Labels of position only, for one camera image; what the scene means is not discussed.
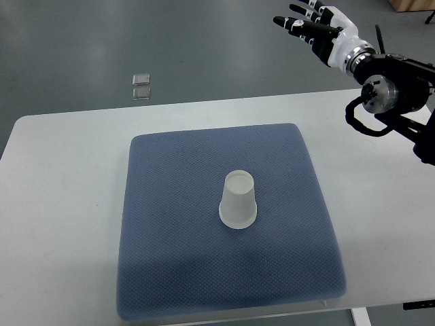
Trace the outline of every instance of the upside-down cup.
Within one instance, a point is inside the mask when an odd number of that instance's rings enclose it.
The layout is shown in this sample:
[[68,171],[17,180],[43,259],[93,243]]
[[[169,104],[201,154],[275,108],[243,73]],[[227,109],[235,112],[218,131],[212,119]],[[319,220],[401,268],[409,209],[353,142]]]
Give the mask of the upside-down cup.
[[219,216],[232,229],[244,229],[257,217],[254,178],[246,171],[235,170],[225,178]]

